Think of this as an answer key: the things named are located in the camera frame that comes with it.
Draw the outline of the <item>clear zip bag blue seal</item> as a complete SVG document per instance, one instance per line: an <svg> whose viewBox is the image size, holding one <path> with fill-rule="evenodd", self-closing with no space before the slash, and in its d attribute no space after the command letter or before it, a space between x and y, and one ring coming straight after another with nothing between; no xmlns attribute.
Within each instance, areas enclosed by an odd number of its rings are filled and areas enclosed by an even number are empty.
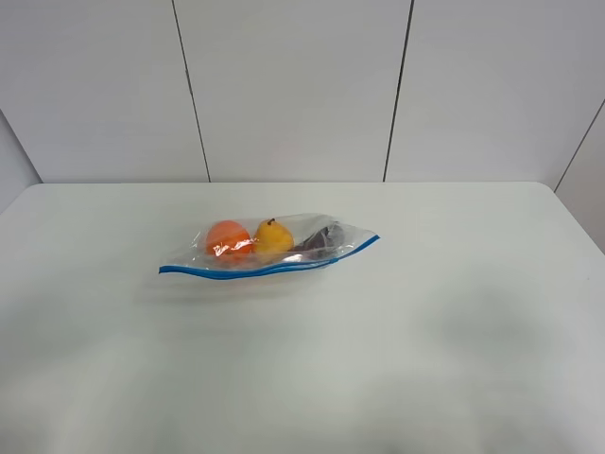
<svg viewBox="0 0 605 454"><path fill-rule="evenodd" d="M205 252L204 242L212 223L196 234L194 239L182 250L173 253L159 267L159 273L179 273L200 278L228 281L252 277L264 277L294 271L310 271L325 268L345 258L353 256L374 244L380 236L370 230L343 223L325 214L297 214L281 216L275 219L282 223L293 235L294 246L302 243L321 228L338 222L345 232L345 242L337 254L323 260L303 261L299 253L286 253L264 256L254 251L254 236L259 224L269 218L224 219L234 220L246 228L253 241L251 253L238 258L217 258Z"/></svg>

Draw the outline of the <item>dark purple fruit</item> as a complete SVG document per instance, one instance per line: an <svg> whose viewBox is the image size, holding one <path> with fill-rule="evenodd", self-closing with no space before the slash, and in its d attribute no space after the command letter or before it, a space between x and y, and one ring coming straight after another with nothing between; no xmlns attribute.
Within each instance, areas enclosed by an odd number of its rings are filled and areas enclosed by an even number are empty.
<svg viewBox="0 0 605 454"><path fill-rule="evenodd" d="M328 259L337 254L337 250L345 242L345 232L338 222L333 222L302 243L290 249L292 253L299 253L303 261Z"/></svg>

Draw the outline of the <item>yellow pear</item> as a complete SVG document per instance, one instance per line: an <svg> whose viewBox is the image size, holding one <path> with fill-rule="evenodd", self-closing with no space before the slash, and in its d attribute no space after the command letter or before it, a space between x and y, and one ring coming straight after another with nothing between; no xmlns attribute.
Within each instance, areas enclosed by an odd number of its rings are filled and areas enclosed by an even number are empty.
<svg viewBox="0 0 605 454"><path fill-rule="evenodd" d="M294 247L290 231L275 218L262 221L254 236L254 251L269 256L286 253Z"/></svg>

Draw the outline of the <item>orange fruit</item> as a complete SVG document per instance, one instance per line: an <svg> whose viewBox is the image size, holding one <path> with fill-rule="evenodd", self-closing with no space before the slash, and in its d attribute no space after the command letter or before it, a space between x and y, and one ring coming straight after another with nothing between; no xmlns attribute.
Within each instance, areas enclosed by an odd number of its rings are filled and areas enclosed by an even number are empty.
<svg viewBox="0 0 605 454"><path fill-rule="evenodd" d="M253 241L248 230L234 220L222 220L207 232L205 252L217 258L238 258L251 253Z"/></svg>

